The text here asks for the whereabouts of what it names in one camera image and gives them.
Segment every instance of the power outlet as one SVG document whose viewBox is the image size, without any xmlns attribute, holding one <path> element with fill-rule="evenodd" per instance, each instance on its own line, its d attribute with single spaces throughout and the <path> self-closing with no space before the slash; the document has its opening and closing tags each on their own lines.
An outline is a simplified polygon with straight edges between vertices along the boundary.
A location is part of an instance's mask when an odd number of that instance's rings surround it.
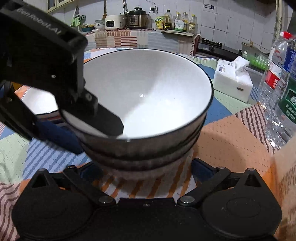
<svg viewBox="0 0 296 241">
<path fill-rule="evenodd" d="M 157 7 L 151 7 L 150 10 L 153 12 L 153 14 L 158 13 L 158 8 Z"/>
</svg>

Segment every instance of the patterned tablecloth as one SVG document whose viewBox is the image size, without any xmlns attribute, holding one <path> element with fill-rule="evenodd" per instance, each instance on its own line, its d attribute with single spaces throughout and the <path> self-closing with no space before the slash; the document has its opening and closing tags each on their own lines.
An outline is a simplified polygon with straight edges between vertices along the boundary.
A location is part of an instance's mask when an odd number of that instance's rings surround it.
<svg viewBox="0 0 296 241">
<path fill-rule="evenodd" d="M 149 48 L 193 55 L 199 35 L 189 37 L 163 32 L 159 29 L 95 31 L 86 35 L 86 50 L 108 47 Z"/>
<path fill-rule="evenodd" d="M 120 49 L 94 49 L 85 52 L 85 62 L 101 54 Z M 183 55 L 203 68 L 213 78 L 215 59 Z M 26 87 L 18 91 L 22 96 Z M 107 194 L 120 197 L 173 197 L 175 200 L 196 187 L 191 175 L 191 160 L 199 157 L 213 166 L 226 166 L 234 172 L 256 168 L 269 186 L 272 185 L 270 156 L 275 152 L 264 135 L 263 110 L 256 103 L 257 89 L 253 88 L 248 103 L 235 100 L 215 91 L 205 126 L 192 152 L 177 169 L 156 179 L 126 181 L 105 174 L 94 182 Z M 89 162 L 85 153 L 75 155 L 50 142 L 33 139 L 31 142 L 0 125 L 0 240 L 15 240 L 17 232 L 11 222 L 11 210 L 16 202 L 20 183 L 33 176 L 36 170 L 62 171 L 68 165 Z"/>
</svg>

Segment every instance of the screw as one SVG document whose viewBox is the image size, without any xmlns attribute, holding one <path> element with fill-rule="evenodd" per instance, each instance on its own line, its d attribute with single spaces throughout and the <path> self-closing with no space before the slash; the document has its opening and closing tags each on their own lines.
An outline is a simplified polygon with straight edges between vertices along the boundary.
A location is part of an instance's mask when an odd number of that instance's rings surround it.
<svg viewBox="0 0 296 241">
<path fill-rule="evenodd" d="M 111 203 L 111 202 L 113 202 L 113 200 L 114 199 L 112 197 L 110 197 L 110 196 L 103 196 L 103 197 L 99 198 L 99 202 L 103 203 L 103 204 Z"/>
<path fill-rule="evenodd" d="M 91 96 L 90 93 L 86 93 L 85 94 L 85 98 L 86 98 L 87 101 L 91 101 L 92 100 L 92 96 Z"/>
<path fill-rule="evenodd" d="M 193 203 L 195 201 L 194 197 L 191 196 L 183 196 L 180 198 L 180 201 L 184 204 Z"/>
</svg>

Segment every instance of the pressure cooker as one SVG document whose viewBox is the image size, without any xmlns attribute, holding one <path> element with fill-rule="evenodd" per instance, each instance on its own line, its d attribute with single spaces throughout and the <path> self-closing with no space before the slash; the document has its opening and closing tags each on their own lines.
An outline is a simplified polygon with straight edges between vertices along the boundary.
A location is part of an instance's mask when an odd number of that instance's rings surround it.
<svg viewBox="0 0 296 241">
<path fill-rule="evenodd" d="M 135 7 L 135 10 L 128 13 L 128 27 L 130 29 L 144 29 L 146 28 L 148 15 L 146 11 L 139 7 Z"/>
</svg>

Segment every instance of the bottle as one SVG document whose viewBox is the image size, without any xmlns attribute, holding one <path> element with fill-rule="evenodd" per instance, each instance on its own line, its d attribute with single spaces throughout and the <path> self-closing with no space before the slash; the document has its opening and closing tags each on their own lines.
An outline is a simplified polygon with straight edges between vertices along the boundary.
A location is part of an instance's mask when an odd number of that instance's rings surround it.
<svg viewBox="0 0 296 241">
<path fill-rule="evenodd" d="M 268 57 L 270 66 L 268 71 L 263 75 L 258 88 L 259 103 L 264 109 L 268 108 L 270 97 L 281 78 L 281 68 L 286 56 L 288 39 L 291 36 L 288 32 L 281 32 L 280 37 L 273 43 L 271 48 Z"/>
<path fill-rule="evenodd" d="M 183 13 L 183 16 L 182 16 L 181 20 L 184 22 L 183 32 L 187 32 L 187 30 L 188 30 L 188 22 L 189 21 L 188 21 L 188 17 L 187 17 L 186 12 Z"/>
<path fill-rule="evenodd" d="M 179 12 L 176 13 L 176 18 L 175 19 L 181 20 L 181 14 Z"/>
<path fill-rule="evenodd" d="M 189 33 L 195 34 L 197 32 L 197 21 L 194 14 L 192 14 L 192 18 L 189 22 Z"/>
<path fill-rule="evenodd" d="M 170 13 L 169 9 L 167 9 L 167 12 L 165 13 L 164 17 L 165 17 L 165 23 L 167 23 L 168 26 L 169 26 L 166 29 L 172 29 L 172 27 L 173 27 L 173 16 Z"/>
<path fill-rule="evenodd" d="M 266 122 L 265 135 L 278 149 L 284 146 L 296 132 L 296 36 L 290 38 L 281 79 L 269 105 L 271 114 Z"/>
</svg>

